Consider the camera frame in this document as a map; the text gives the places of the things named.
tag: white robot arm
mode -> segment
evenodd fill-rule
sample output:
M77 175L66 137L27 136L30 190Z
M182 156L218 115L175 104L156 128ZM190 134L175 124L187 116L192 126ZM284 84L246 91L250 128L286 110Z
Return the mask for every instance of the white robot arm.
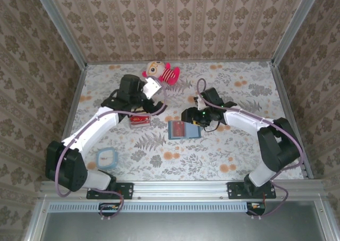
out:
M158 114L161 113L161 108L166 106L163 106L161 102L154 105L151 99L160 88L161 85L153 78L146 78L146 82L143 82L137 76L124 75L120 88L116 91L117 95L114 97L115 92L113 92L109 98L104 100L97 113L86 124L61 143L53 141L49 144L46 177L54 180L56 162L66 145L71 144L64 155L58 183L73 192L80 188L107 189L112 182L112 176L103 171L87 170L84 157L94 144L132 109L143 107L148 113L156 111Z
M296 145L283 133L273 128L269 123L283 129L287 134L297 140L295 133L284 118L277 120L262 118L256 120L247 111L241 109L233 102L224 103L218 96L215 88L201 93L201 96L210 104L221 109L206 105L200 97L195 97L197 107L191 107L182 112L182 121L207 127L212 120L222 124L237 127L259 139L261 150L260 164L244 178L244 188L249 196L258 192L284 167L292 163L299 156Z

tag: floral tablecloth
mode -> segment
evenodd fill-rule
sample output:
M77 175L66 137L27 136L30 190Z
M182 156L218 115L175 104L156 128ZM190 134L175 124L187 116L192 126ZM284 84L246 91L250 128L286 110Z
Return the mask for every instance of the floral tablecloth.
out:
M175 86L167 86L168 108L152 117L152 127L130 129L128 119L112 128L86 155L88 169L96 167L96 153L113 147L118 166L109 170L118 180L229 180L243 179L260 162L256 137L234 127L221 125L199 139L169 140L169 120L194 106L196 82L203 77L207 88L215 87L220 97L264 117L283 117L281 102L267 62L172 63L180 67ZM139 77L146 64L90 65L76 112L73 132L86 123L101 102L119 87L124 74ZM163 99L162 93L154 97ZM300 169L284 172L280 179L302 179Z

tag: metal base plate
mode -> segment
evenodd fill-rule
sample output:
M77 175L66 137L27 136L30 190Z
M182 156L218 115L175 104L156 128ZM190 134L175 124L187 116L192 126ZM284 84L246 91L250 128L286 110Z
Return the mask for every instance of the metal base plate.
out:
M228 182L227 183L228 196L230 200L240 200L240 199L260 199L264 198L276 198L275 188L272 184L267 182L261 186L261 191L258 194L250 196L244 189L244 182Z
M117 182L116 192L122 194L125 200L131 200L133 195L132 182ZM120 198L114 194L100 193L94 190L88 190L86 194L88 200L119 200Z

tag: patterned wallpaper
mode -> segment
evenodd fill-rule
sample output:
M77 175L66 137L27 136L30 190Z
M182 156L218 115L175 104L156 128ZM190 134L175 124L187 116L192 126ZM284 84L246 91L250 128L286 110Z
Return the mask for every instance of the patterned wallpaper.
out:
M90 63L269 59L300 0L54 0Z
M80 70L39 0L0 0L0 240L20 240Z
M340 220L340 0L316 0L279 69L314 175Z

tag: stuffed doll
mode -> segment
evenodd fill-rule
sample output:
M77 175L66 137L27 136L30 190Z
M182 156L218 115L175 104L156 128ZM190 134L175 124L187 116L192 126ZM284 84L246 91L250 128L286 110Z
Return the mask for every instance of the stuffed doll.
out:
M161 61L153 61L148 63L147 70L142 73L143 77L155 76L160 81L164 81L169 85L174 85L180 76L180 68L170 69L169 63L164 64Z

